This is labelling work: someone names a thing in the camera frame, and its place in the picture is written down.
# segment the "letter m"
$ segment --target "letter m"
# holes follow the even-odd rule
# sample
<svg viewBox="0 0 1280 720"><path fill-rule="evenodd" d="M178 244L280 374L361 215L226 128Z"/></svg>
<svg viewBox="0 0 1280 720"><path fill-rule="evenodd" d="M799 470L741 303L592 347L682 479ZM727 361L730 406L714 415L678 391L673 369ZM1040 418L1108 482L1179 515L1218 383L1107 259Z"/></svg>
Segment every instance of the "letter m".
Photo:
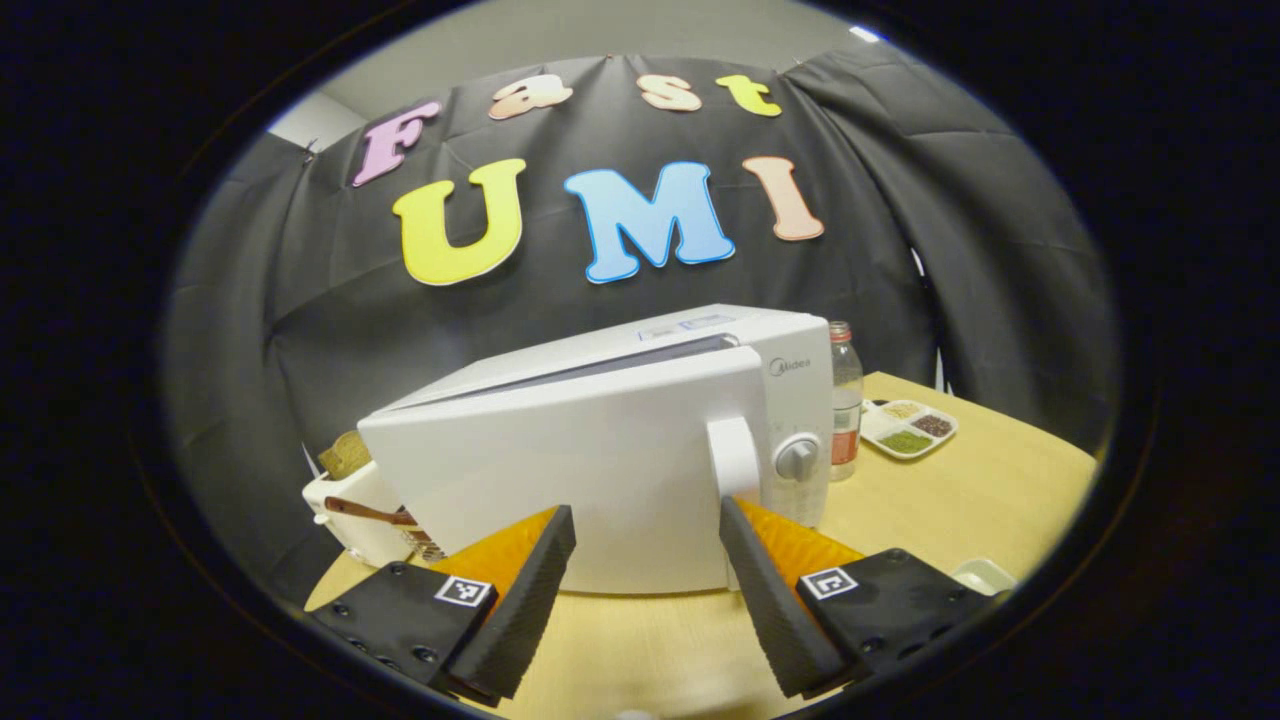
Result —
<svg viewBox="0 0 1280 720"><path fill-rule="evenodd" d="M640 270L640 261L622 246L623 233L650 265L662 268L677 223L676 259L681 263L712 263L733 255L733 241L721 231L707 192L708 177L710 170L701 163L671 163L658 176L653 201L614 170L588 170L566 179L564 190L582 201L591 232L595 260L586 279L608 283Z"/></svg>

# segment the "wooden table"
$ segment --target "wooden table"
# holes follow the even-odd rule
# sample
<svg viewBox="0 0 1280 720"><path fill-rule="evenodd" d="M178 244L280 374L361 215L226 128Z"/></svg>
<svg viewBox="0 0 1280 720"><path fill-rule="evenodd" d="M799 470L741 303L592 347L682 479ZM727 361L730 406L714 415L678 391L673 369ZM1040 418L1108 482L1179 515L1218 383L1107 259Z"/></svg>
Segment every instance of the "wooden table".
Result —
<svg viewBox="0 0 1280 720"><path fill-rule="evenodd" d="M989 557L1015 578L1029 575L1080 506L1094 459L1043 430L892 375L867 375L864 392L932 405L960 429L915 461L863 443L854 475L831 486L818 529L867 555L902 547L945 573ZM306 610L372 573L340 555ZM773 717L819 700L782 697L739 593L562 592L516 698L497 711L516 719L604 720L623 710L668 720Z"/></svg>

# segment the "ceiling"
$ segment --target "ceiling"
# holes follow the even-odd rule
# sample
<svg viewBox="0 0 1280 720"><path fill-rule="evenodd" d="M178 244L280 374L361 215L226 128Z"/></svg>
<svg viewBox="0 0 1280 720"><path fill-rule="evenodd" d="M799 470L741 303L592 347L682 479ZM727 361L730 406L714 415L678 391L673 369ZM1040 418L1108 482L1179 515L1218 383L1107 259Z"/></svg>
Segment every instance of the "ceiling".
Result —
<svg viewBox="0 0 1280 720"><path fill-rule="evenodd" d="M407 33L319 90L366 119L512 68L605 54L785 70L850 22L788 0L485 0Z"/></svg>

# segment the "white tray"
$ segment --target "white tray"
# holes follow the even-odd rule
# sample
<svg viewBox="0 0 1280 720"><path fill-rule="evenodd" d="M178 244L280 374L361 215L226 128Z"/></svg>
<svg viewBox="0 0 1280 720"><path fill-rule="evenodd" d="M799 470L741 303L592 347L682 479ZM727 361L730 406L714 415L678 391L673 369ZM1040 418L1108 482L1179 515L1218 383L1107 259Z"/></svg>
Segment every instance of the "white tray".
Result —
<svg viewBox="0 0 1280 720"><path fill-rule="evenodd" d="M895 409L909 409L909 406L915 406L916 410L905 418L897 418L890 413ZM891 457L897 457L899 460L915 460L916 457L928 455L937 450L938 446L951 439L951 436L956 434L956 430L960 429L960 421L951 415L915 400L895 400L884 405L876 405L870 400L865 400L863 401L863 409L865 410L863 413L861 425L863 439L874 445L881 452ZM934 437L913 424L928 415L934 415L947 423L951 423L951 429L947 430L947 434ZM916 452L899 452L896 450L890 450L881 442L884 438L904 430L911 433L913 436L928 439L929 445Z"/></svg>

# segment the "bottle cap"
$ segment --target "bottle cap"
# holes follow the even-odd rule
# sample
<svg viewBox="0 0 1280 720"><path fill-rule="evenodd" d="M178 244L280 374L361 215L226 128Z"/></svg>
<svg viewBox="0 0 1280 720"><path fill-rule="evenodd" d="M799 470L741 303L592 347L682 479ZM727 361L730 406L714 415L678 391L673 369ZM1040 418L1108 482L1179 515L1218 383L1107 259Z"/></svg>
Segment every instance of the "bottle cap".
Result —
<svg viewBox="0 0 1280 720"><path fill-rule="evenodd" d="M847 342L854 337L845 320L832 320L828 327L831 328L831 342Z"/></svg>

